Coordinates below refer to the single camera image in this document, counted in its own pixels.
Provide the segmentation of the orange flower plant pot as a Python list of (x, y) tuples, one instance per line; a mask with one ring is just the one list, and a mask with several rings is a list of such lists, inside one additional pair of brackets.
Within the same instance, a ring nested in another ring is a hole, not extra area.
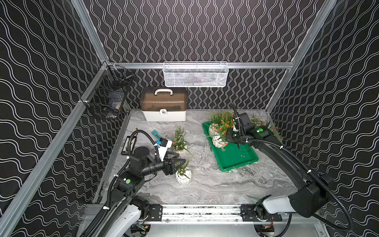
[(222, 112), (221, 114), (221, 124), (226, 127), (230, 127), (234, 125), (234, 114), (230, 111)]
[(221, 123), (211, 123), (208, 128), (209, 135), (212, 144), (216, 148), (224, 149), (228, 145), (227, 132), (234, 127), (232, 121), (222, 121)]

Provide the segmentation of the orange flower plant back pot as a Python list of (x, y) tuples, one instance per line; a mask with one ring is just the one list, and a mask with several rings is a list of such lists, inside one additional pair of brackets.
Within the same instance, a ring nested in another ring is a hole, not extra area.
[(228, 145), (227, 132), (234, 127), (232, 121), (222, 121), (221, 123), (211, 123), (208, 128), (209, 135), (212, 144), (216, 148), (224, 149)]

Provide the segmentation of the green plastic tray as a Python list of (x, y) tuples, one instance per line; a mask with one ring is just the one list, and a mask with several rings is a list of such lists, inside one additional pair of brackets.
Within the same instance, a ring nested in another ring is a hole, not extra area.
[(202, 128), (222, 172), (259, 161), (259, 157), (254, 149), (250, 148), (248, 145), (242, 146), (229, 143), (224, 149), (217, 148), (213, 144), (212, 138), (209, 135), (209, 125), (209, 122), (205, 122), (202, 124)]

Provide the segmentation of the green grass plant white pot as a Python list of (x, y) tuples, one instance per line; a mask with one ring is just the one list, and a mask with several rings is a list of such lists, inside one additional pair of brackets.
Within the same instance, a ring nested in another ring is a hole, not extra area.
[(213, 112), (210, 114), (209, 135), (211, 137), (223, 133), (224, 112)]

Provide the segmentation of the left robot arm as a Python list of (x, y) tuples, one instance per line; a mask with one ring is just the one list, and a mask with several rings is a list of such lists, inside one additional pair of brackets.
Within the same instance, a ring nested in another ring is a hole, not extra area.
[(169, 141), (155, 141), (147, 132), (135, 130), (126, 143), (127, 161), (109, 185), (106, 202), (82, 237), (126, 237), (128, 230), (152, 217), (149, 202), (137, 195), (148, 182), (146, 176), (161, 171), (175, 175), (187, 163), (175, 152), (168, 151)]

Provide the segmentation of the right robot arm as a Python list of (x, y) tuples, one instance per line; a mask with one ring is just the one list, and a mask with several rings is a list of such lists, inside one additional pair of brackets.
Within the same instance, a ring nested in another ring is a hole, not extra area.
[[(238, 146), (247, 145), (256, 148), (268, 156), (292, 180), (297, 192), (273, 197), (267, 195), (253, 206), (252, 214), (260, 220), (271, 220), (274, 214), (297, 213), (302, 217), (314, 217), (320, 222), (341, 232), (353, 230), (353, 220), (337, 195), (330, 189), (331, 177), (311, 170), (300, 158), (284, 147), (280, 140), (265, 126), (255, 126), (246, 113), (239, 113), (234, 104), (233, 127), (227, 131), (226, 139)], [(347, 226), (338, 226), (317, 215), (321, 207), (334, 200), (347, 219)]]

